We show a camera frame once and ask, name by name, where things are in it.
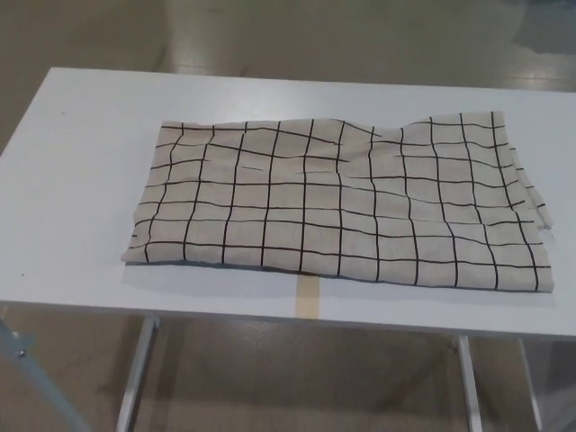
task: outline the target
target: metal table leg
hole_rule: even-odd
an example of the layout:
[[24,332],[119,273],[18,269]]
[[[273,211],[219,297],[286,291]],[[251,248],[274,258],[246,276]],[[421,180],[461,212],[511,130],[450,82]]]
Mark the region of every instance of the metal table leg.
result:
[[480,406],[476,381],[474,380],[474,368],[470,355],[470,343],[467,336],[458,337],[458,354],[460,356],[460,368],[464,385],[464,397],[468,409],[468,427],[470,432],[482,432],[482,420],[480,418]]
[[151,346],[152,336],[154,331],[160,325],[160,321],[156,317],[146,317],[142,323],[142,330],[132,360],[132,368],[130,369],[130,376],[126,384],[126,391],[122,399],[120,415],[118,416],[118,423],[116,423],[116,432],[127,432],[130,430],[133,421],[134,408],[136,406],[136,399],[140,383],[142,381],[142,374],[144,366],[146,365],[149,349]]

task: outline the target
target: tape strip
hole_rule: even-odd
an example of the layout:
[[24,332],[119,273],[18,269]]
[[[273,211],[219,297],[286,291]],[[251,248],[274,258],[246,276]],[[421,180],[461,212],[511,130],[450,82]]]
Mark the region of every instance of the tape strip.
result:
[[317,320],[320,313],[320,278],[298,274],[296,318]]

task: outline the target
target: table top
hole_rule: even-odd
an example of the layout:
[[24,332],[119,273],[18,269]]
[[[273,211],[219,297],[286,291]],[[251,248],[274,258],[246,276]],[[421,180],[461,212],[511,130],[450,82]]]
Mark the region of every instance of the table top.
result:
[[126,266],[120,255],[164,120],[336,117],[398,127],[503,110],[553,217],[552,294],[321,279],[319,319],[396,329],[576,337],[576,94],[52,69],[0,157],[0,302],[295,317],[293,274]]

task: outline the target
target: grid pattern fabric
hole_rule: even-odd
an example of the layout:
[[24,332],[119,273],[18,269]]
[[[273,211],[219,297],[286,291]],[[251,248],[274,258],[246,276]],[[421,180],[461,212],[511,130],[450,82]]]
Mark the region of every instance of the grid pattern fabric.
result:
[[399,129],[166,122],[122,259],[550,292],[545,203],[501,112]]

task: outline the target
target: gray floor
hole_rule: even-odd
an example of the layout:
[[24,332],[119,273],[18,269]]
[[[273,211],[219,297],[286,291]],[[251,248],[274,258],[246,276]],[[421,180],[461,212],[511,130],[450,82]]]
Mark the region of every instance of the gray floor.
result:
[[[51,66],[576,90],[574,0],[0,1],[0,38],[0,149]],[[113,430],[140,319],[6,318],[94,430]],[[535,430],[516,343],[473,348],[487,430]],[[0,379],[0,431],[63,430],[1,359]],[[135,430],[467,428],[448,337],[167,319]]]

